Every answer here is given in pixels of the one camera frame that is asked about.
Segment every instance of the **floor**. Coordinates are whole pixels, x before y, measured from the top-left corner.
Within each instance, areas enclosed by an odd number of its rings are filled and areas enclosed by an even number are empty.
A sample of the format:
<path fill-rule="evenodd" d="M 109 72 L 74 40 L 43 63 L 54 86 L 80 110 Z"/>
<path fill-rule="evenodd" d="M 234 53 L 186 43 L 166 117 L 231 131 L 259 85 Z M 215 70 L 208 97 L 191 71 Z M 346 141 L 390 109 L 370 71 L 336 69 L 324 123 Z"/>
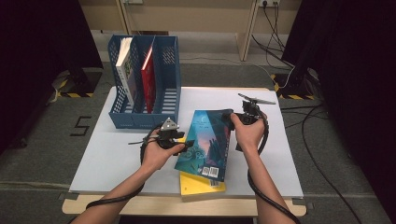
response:
<path fill-rule="evenodd" d="M 113 34 L 119 33 L 92 31 L 106 71 L 109 71 L 106 44 Z M 191 73 L 184 83 L 189 86 L 211 81 L 210 76 L 197 72 L 202 69 L 209 74 L 215 71 L 220 86 L 228 85 L 220 82 L 231 78 L 234 83 L 230 85 L 262 87 L 271 84 L 267 76 L 275 71 L 269 64 L 284 66 L 272 57 L 268 57 L 268 63 L 264 51 L 253 42 L 247 61 L 240 62 L 233 34 L 170 35 L 178 36 L 181 69 Z M 270 39 L 269 35 L 255 37 L 264 45 Z M 286 43 L 286 36 L 281 39 Z M 92 128 L 81 137 L 73 137 L 70 133 L 78 132 L 75 125 L 81 116 L 89 115 L 89 119 L 83 120 L 84 125 L 94 127 L 111 83 L 111 74 L 106 74 L 96 88 L 95 97 L 57 99 L 29 134 L 28 147 L 7 150 L 0 156 L 0 223 L 67 223 L 73 217 L 62 213 L 63 201 L 58 198 L 68 190 Z M 318 105 L 321 101 L 317 95 L 313 101 L 279 100 L 279 103 L 281 108 L 290 108 Z M 302 223 L 358 223 L 320 171 L 341 192 L 361 223 L 390 223 L 364 174 L 349 158 L 325 108 L 308 120 L 302 133 L 302 120 L 308 111 L 282 112 L 308 209 L 308 213 L 300 217 Z M 303 137 L 310 146 L 309 151 Z"/>

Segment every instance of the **blue plastic file organizer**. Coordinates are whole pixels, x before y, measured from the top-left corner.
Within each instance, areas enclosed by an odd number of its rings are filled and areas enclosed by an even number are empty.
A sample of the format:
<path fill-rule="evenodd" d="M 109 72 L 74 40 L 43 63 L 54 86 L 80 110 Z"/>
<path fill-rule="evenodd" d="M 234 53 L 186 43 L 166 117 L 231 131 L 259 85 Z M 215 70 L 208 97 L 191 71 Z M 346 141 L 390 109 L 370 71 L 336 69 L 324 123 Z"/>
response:
<path fill-rule="evenodd" d="M 130 60 L 132 60 L 136 74 L 137 95 L 134 106 L 128 104 L 128 98 L 116 68 L 120 41 L 124 37 L 133 38 Z M 153 45 L 156 99 L 153 112 L 148 114 L 145 108 L 140 69 L 151 44 Z M 108 54 L 117 87 L 116 100 L 109 115 L 117 129 L 152 129 L 168 118 L 177 122 L 181 80 L 176 36 L 113 35 L 108 42 Z"/>

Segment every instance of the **hand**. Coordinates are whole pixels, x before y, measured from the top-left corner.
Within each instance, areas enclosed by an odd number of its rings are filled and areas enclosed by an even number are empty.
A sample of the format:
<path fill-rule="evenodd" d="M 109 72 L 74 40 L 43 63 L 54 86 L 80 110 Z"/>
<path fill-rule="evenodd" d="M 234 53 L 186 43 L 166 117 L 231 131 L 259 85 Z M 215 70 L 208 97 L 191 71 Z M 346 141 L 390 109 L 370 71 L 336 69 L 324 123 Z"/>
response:
<path fill-rule="evenodd" d="M 256 122 L 250 125 L 244 125 L 241 120 L 234 113 L 231 114 L 231 121 L 235 126 L 236 141 L 244 152 L 246 150 L 255 150 L 259 146 L 259 143 L 264 134 L 264 124 L 262 119 L 258 119 Z"/>
<path fill-rule="evenodd" d="M 155 130 L 152 134 L 157 134 L 159 130 Z M 148 140 L 148 145 L 145 150 L 145 155 L 142 162 L 142 167 L 149 168 L 150 171 L 155 172 L 160 170 L 168 159 L 178 153 L 184 148 L 184 144 L 178 144 L 174 147 L 163 149 L 154 138 Z"/>

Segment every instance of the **book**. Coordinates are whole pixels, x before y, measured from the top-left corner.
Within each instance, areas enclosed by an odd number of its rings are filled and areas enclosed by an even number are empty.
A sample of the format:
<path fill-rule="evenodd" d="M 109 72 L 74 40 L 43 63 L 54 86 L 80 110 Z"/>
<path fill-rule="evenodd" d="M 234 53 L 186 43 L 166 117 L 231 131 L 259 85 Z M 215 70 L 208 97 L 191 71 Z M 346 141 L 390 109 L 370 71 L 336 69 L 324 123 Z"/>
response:
<path fill-rule="evenodd" d="M 225 190 L 225 182 L 180 171 L 180 194 L 182 197 L 196 196 L 203 193 L 224 192 Z"/>
<path fill-rule="evenodd" d="M 142 68 L 142 81 L 143 81 L 143 93 L 145 96 L 146 108 L 149 114 L 152 112 L 152 108 L 155 103 L 155 74 L 154 74 L 154 61 L 152 56 L 152 45 L 150 46 L 146 55 Z"/>
<path fill-rule="evenodd" d="M 224 181 L 232 122 L 223 115 L 230 113 L 231 109 L 194 111 L 186 138 L 194 144 L 179 154 L 175 169 Z"/>
<path fill-rule="evenodd" d="M 132 37 L 125 37 L 121 40 L 120 53 L 119 58 L 117 59 L 116 68 L 129 104 L 131 107 L 134 107 L 134 100 L 136 97 L 136 80 L 134 77 L 134 69 L 130 51 L 132 39 Z"/>

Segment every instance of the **barcode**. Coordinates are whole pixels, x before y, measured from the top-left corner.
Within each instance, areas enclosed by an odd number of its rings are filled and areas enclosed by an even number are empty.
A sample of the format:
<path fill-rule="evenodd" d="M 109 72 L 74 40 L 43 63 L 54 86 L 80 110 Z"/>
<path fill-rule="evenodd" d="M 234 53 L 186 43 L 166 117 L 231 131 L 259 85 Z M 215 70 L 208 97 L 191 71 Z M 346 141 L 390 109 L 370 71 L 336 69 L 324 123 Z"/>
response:
<path fill-rule="evenodd" d="M 219 175 L 219 168 L 217 167 L 210 167 L 209 176 L 217 178 Z"/>
<path fill-rule="evenodd" d="M 209 175 L 209 167 L 204 167 L 202 170 L 202 175 Z"/>
<path fill-rule="evenodd" d="M 211 179 L 209 179 L 209 184 L 210 184 L 210 187 L 212 187 L 212 188 L 218 188 L 220 186 L 219 181 L 211 180 Z"/>

